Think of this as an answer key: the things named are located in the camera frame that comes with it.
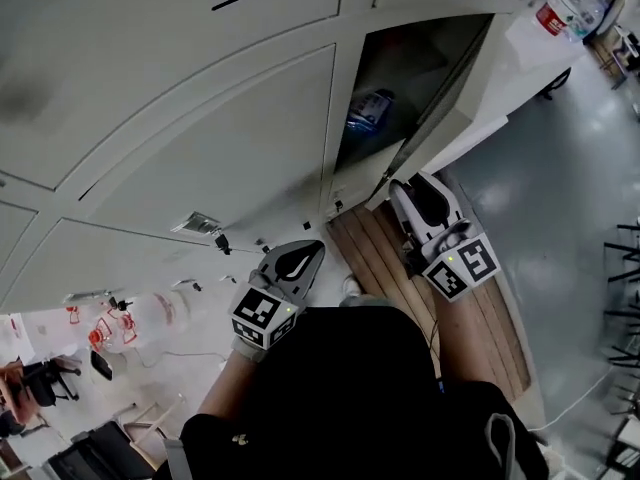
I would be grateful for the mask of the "beige folding frame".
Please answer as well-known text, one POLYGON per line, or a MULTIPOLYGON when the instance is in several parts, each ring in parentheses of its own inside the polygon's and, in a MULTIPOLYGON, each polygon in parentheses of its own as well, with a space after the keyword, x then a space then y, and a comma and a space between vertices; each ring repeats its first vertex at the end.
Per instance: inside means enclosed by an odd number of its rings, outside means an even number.
POLYGON ((130 421, 118 419, 118 423, 132 446, 140 446, 152 436, 166 439, 167 434, 163 425, 167 419, 185 402, 185 397, 179 393, 175 400, 163 409, 157 402, 152 403, 130 421))

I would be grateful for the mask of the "clear bottle teal label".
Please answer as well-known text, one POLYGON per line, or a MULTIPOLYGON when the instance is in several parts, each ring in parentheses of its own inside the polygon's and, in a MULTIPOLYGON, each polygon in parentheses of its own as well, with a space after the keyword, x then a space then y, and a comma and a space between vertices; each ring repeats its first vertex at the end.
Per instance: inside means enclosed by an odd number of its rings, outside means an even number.
POLYGON ((604 0, 583 0, 577 4, 573 20, 567 25, 566 36, 572 43, 582 42, 596 30, 607 10, 604 0))

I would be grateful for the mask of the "blue and white packet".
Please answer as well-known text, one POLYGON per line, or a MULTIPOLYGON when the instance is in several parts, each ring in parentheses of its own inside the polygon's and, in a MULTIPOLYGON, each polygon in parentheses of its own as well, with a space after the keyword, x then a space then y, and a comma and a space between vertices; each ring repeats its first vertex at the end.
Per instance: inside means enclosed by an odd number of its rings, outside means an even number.
POLYGON ((380 132, 394 105, 395 94, 388 89, 378 89, 357 97, 347 113, 347 130, 364 136, 380 132))

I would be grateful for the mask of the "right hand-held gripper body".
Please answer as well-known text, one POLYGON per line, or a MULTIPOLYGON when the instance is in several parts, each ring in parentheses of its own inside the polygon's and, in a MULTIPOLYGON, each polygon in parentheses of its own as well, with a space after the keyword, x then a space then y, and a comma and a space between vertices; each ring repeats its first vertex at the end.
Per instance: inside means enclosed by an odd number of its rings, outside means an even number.
POLYGON ((404 186, 417 212, 418 237, 408 236, 406 256, 413 274, 453 302, 501 270, 487 235, 463 215, 446 185, 419 172, 404 186))

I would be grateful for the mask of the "black flat device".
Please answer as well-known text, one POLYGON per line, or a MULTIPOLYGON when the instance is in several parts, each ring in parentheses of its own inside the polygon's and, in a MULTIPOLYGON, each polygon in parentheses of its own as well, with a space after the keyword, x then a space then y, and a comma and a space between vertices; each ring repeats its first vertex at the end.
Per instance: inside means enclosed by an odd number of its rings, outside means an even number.
POLYGON ((90 352, 90 366, 94 374, 106 381, 113 380, 113 371, 109 363, 97 352, 90 352))

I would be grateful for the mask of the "white box with red label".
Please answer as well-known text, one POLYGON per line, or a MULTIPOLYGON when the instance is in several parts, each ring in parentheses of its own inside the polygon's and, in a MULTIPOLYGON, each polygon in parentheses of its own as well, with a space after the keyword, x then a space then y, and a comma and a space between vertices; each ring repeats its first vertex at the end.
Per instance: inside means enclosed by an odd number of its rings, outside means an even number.
POLYGON ((25 331, 9 315, 0 315, 0 366, 20 360, 29 364, 35 351, 25 331))

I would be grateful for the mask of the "clear bottle red label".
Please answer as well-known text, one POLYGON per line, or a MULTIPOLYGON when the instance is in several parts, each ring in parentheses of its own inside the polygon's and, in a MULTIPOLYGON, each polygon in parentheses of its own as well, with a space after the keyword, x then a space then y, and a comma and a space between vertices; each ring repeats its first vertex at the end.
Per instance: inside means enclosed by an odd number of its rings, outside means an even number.
POLYGON ((577 4, 583 0, 546 0, 534 15, 535 22, 552 37, 566 36, 577 4))

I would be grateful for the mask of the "grey locker door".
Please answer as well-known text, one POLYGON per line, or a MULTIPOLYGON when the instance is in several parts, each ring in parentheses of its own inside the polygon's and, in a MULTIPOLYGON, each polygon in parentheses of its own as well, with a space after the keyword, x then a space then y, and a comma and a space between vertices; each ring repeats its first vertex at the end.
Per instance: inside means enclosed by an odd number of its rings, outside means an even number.
POLYGON ((388 197, 391 181, 408 181, 473 123, 507 23, 506 15, 496 14, 476 35, 427 106, 420 126, 402 145, 367 199, 367 209, 375 209, 388 197))

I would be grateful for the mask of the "black case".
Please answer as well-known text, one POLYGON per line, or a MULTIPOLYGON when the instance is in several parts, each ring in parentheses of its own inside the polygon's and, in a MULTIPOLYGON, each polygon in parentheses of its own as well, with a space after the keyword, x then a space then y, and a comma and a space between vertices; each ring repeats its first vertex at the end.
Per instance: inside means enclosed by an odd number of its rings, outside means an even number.
POLYGON ((47 460, 59 480, 151 480, 155 469, 115 421, 81 432, 47 460))

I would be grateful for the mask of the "group of clear water jugs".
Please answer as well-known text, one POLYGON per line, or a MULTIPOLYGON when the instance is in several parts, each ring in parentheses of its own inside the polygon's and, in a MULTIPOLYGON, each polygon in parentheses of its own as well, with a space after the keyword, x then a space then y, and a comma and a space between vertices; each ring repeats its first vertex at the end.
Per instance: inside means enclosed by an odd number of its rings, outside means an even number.
POLYGON ((124 353, 183 331, 190 309, 177 291, 124 297, 110 292, 63 302, 56 336, 64 345, 97 353, 124 353))

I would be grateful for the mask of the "person's left forearm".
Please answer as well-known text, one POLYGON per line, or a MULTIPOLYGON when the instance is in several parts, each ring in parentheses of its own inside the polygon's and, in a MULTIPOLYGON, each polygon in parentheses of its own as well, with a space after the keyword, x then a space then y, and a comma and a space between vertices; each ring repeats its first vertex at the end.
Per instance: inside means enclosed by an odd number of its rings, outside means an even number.
POLYGON ((197 413, 226 421, 239 418, 258 365, 267 352, 236 336, 224 368, 206 394, 197 413))

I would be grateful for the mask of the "white covered table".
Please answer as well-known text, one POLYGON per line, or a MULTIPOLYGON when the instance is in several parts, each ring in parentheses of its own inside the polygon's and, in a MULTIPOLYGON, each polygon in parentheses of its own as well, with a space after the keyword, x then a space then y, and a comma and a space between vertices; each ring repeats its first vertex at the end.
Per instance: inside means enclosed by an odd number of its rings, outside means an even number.
POLYGON ((425 166, 433 174, 457 160, 508 122, 508 116, 551 84, 586 47, 564 34, 550 35, 525 11, 506 29, 473 122, 425 166))

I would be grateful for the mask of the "grey metal locker cabinet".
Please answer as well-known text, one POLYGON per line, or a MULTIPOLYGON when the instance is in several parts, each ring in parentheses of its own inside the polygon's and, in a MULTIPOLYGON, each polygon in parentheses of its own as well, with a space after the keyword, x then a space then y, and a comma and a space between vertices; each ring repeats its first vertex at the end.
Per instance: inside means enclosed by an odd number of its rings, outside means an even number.
POLYGON ((367 200, 526 0, 0 0, 0 314, 230 274, 367 200), (383 129, 350 104, 395 94, 383 129))

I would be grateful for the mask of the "person's right forearm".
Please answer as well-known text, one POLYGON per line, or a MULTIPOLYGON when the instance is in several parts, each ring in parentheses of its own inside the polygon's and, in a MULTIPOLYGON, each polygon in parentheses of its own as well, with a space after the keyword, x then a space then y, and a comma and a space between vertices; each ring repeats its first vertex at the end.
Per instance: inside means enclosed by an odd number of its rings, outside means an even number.
POLYGON ((484 380, 486 364, 481 355, 482 342, 474 328, 471 308, 462 299, 449 302, 439 292, 435 292, 433 297, 444 381, 460 384, 484 380))

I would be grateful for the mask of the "black office chair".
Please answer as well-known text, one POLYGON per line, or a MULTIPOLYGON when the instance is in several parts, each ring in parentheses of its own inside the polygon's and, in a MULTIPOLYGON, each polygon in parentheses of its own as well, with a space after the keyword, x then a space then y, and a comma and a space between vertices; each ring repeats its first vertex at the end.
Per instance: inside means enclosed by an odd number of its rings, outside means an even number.
POLYGON ((78 401, 79 395, 72 392, 63 375, 81 375, 76 367, 67 367, 57 359, 23 367, 22 384, 29 388, 40 407, 55 406, 58 400, 78 401))

